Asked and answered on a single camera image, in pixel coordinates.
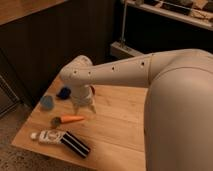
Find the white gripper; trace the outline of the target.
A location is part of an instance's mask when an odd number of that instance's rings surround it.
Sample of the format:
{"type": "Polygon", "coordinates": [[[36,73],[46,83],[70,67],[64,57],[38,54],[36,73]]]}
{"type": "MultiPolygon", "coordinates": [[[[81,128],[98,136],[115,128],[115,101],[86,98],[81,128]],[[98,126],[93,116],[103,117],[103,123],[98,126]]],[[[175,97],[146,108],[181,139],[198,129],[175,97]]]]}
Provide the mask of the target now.
{"type": "Polygon", "coordinates": [[[71,89],[71,99],[74,103],[73,110],[74,114],[78,114],[79,106],[89,105],[89,109],[96,114],[95,105],[91,104],[93,93],[89,85],[84,86],[73,86],[71,89]]]}

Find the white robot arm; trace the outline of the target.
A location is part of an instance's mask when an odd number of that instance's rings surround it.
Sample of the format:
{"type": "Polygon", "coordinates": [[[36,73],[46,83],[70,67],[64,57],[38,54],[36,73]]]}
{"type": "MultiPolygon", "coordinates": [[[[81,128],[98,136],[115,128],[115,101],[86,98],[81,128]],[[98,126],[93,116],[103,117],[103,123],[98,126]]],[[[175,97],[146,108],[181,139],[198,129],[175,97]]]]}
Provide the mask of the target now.
{"type": "Polygon", "coordinates": [[[170,50],[100,65],[79,55],[59,76],[78,106],[92,101],[93,84],[146,88],[147,171],[213,171],[212,53],[170,50]]]}

